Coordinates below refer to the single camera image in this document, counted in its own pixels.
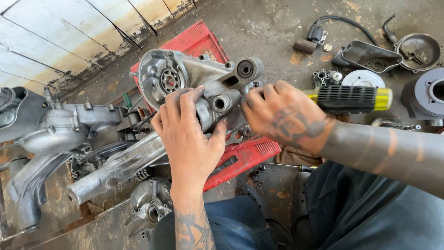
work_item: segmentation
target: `black rubber grip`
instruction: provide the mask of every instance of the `black rubber grip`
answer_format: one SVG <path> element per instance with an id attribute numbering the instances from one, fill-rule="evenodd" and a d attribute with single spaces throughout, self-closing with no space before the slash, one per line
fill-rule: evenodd
<path id="1" fill-rule="evenodd" d="M 329 114 L 370 113 L 375 107 L 377 88 L 361 86 L 324 86 L 317 105 Z"/>

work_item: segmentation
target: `wooden wall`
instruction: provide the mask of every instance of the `wooden wall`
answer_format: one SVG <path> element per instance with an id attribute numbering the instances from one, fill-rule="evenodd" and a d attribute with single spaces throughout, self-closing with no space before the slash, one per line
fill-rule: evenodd
<path id="1" fill-rule="evenodd" d="M 66 94 L 203 0 L 0 0 L 0 86 Z"/>

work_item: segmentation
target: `hand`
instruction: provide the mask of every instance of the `hand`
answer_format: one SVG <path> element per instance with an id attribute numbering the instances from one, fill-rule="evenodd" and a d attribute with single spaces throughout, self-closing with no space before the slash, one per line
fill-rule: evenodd
<path id="1" fill-rule="evenodd" d="M 250 90 L 242 112 L 254 132 L 314 154 L 335 124 L 307 95 L 284 81 Z"/>
<path id="2" fill-rule="evenodd" d="M 195 102 L 204 92 L 203 86 L 174 91 L 151 121 L 170 160 L 171 190 L 187 195 L 202 195 L 205 181 L 225 151 L 228 119 L 217 123 L 211 138 L 202 133 L 197 120 Z"/>

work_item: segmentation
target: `jeans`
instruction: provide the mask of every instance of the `jeans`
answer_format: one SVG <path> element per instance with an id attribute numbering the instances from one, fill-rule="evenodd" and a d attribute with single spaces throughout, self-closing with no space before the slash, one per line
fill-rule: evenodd
<path id="1" fill-rule="evenodd" d="M 306 185 L 309 226 L 320 249 L 444 249 L 444 200 L 391 179 L 327 161 Z M 277 250 L 248 196 L 206 203 L 217 250 Z M 150 250 L 175 249 L 174 213 L 155 227 Z"/>

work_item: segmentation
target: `concrete floor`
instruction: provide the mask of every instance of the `concrete floor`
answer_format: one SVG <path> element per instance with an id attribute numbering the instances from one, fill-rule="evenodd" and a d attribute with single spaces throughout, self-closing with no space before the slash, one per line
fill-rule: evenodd
<path id="1" fill-rule="evenodd" d="M 207 0 L 197 10 L 190 12 L 172 27 L 152 38 L 144 49 L 111 65 L 107 73 L 97 76 L 89 84 L 79 88 L 76 93 L 65 97 L 64 101 L 105 104 L 117 98 L 123 91 L 134 86 L 133 79 L 128 76 L 129 68 L 137 63 L 146 51 L 162 46 L 199 19 L 203 19 L 213 31 L 232 61 L 242 56 L 261 58 L 265 65 L 263 74 L 265 83 L 274 83 L 276 80 L 283 79 L 297 88 L 311 89 L 313 83 L 310 76 L 313 71 L 336 70 L 330 61 L 341 46 L 353 40 L 369 42 L 363 32 L 355 27 L 340 21 L 326 20 L 322 22 L 324 30 L 329 32 L 326 43 L 333 46 L 333 51 L 326 53 L 318 48 L 313 55 L 294 53 L 292 45 L 295 39 L 304 38 L 311 24 L 318 17 L 337 15 L 356 20 L 374 35 L 381 47 L 391 49 L 392 46 L 383 38 L 380 27 L 392 14 L 395 13 L 396 18 L 392 21 L 390 28 L 396 32 L 398 38 L 413 32 L 421 32 L 432 35 L 439 42 L 444 42 L 444 33 L 440 31 L 444 20 L 436 18 L 443 11 L 444 2 L 441 0 Z M 400 103 L 404 83 L 415 75 L 402 68 L 394 69 L 393 74 L 393 77 L 390 77 L 388 73 L 381 74 L 386 86 L 394 91 L 395 99 L 392 108 L 386 112 L 353 115 L 353 122 L 369 124 L 375 117 L 388 114 L 399 117 L 405 125 L 424 125 L 421 121 L 409 119 L 406 109 Z M 425 128 L 424 130 L 434 132 L 436 129 Z M 17 149 L 12 149 L 8 155 L 18 154 L 16 151 Z M 266 171 L 258 177 L 264 181 L 264 185 L 258 191 L 263 194 L 287 226 L 289 226 L 289 211 L 292 208 L 292 181 L 296 173 L 294 169 L 279 168 Z M 60 168 L 46 182 L 47 190 L 53 188 L 54 183 L 57 183 L 58 189 L 61 189 L 67 182 L 67 180 L 63 181 L 63 176 L 66 176 L 66 169 Z M 205 193 L 205 200 L 212 202 L 233 197 L 234 189 L 240 183 L 253 184 L 248 174 L 241 174 L 238 178 Z M 134 186 L 130 184 L 120 187 L 119 190 L 105 194 L 95 202 L 105 208 L 111 207 L 127 198 Z M 40 232 L 32 234 L 31 237 L 23 237 L 15 241 L 14 245 L 18 246 L 24 241 L 35 240 L 78 217 L 76 208 L 65 202 L 64 195 L 60 196 L 48 191 L 48 204 L 42 209 L 50 211 L 48 207 L 57 206 L 63 206 L 63 211 L 45 216 L 44 219 L 48 221 L 45 223 L 46 226 L 42 226 Z M 105 249 L 106 246 L 110 249 L 145 247 L 146 242 L 142 239 L 127 239 L 130 234 L 137 231 L 123 226 L 131 216 L 130 208 L 123 206 L 113 213 L 99 222 L 94 222 L 94 225 L 79 228 L 41 248 L 51 249 L 60 245 L 63 245 L 65 249 Z"/>

